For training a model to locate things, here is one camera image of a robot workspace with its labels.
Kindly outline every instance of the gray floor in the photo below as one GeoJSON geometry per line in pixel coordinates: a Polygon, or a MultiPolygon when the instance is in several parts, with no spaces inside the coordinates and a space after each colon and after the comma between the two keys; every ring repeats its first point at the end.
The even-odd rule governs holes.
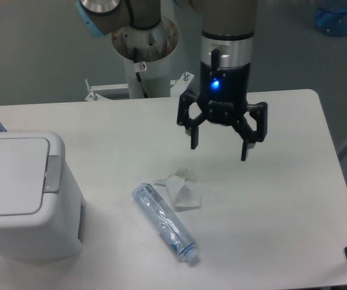
{"type": "MultiPolygon", "coordinates": [[[[82,101],[85,77],[91,85],[125,82],[110,37],[91,39],[74,2],[0,2],[0,105],[82,101]]],[[[318,2],[259,0],[249,91],[315,90],[338,147],[347,135],[347,36],[315,29],[318,2]]],[[[172,78],[198,75],[200,16],[169,0],[162,6],[180,31],[172,78]]],[[[347,182],[347,158],[342,167],[347,182]]]]}

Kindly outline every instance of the black cable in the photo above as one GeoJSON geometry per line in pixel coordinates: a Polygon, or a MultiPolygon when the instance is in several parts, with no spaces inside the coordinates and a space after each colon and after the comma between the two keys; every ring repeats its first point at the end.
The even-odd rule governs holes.
{"type": "Polygon", "coordinates": [[[127,10],[129,12],[129,17],[130,17],[130,24],[133,24],[135,21],[135,13],[133,11],[133,7],[130,3],[130,0],[125,0],[126,6],[127,6],[127,10]]]}

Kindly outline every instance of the bottle cap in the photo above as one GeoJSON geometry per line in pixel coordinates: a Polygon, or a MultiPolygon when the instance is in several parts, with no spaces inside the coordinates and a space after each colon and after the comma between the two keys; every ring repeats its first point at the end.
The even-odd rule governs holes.
{"type": "Polygon", "coordinates": [[[185,257],[188,262],[192,261],[194,258],[197,257],[199,253],[197,252],[196,248],[193,248],[191,251],[189,251],[185,257]]]}

